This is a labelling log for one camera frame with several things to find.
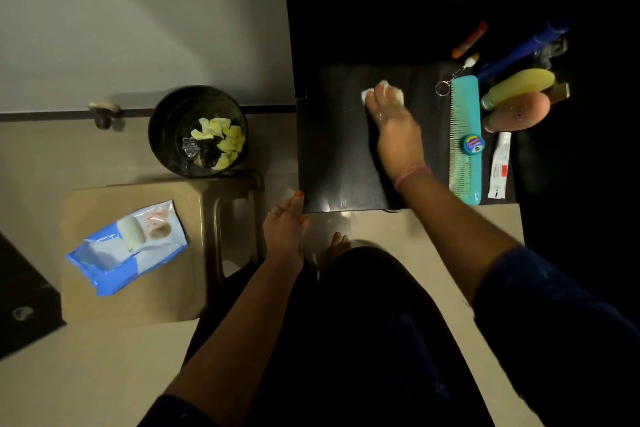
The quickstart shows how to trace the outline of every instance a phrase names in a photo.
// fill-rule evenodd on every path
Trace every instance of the teal comb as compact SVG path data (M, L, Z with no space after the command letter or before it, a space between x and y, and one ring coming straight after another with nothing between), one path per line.
M482 154L462 152L462 140L470 133L481 135L480 96L475 76L454 78L449 115L449 190L466 204L480 204Z

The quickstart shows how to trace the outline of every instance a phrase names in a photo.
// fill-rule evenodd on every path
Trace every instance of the brown bottle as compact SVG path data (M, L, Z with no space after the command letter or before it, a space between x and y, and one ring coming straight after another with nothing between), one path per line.
M537 124L549 113L551 103L544 93L532 91L512 96L484 117L482 126L488 132L524 130Z

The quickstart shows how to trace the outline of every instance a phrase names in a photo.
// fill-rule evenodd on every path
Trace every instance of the wet wipes pack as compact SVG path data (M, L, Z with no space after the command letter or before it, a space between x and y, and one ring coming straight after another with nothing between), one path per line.
M187 246L173 201L126 215L84 239L67 255L99 296L110 296Z

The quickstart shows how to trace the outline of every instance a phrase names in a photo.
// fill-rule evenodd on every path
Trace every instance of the bangle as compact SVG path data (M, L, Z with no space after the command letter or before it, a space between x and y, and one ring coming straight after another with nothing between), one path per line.
M414 165L412 167L409 167L408 169L405 169L404 172L400 174L400 177L396 179L396 182L394 182L394 187L396 188L396 191L398 190L398 187L400 186L400 184L402 184L402 181L404 181L410 175L417 174L418 172L421 172L422 174L427 174L428 176L433 176L433 172L431 171L431 168L428 165Z

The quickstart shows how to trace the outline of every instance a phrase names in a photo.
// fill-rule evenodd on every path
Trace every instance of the floor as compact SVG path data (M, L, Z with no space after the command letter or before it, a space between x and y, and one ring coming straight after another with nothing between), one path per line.
M265 178L262 216L297 189L295 115L249 115L243 167ZM73 188L135 183L171 174L147 144L145 118L122 131L90 120L0 123L0 232L53 286L60 286L60 206ZM477 211L523 240L516 204ZM242 204L225 212L230 272L244 263ZM400 260L440 307L497 426L539 426L473 322L473 313L410 211L312 216L305 253L320 257L333 232L370 241ZM13 426L135 424L178 371L196 321L145 328L66 327L0 362L0 417Z

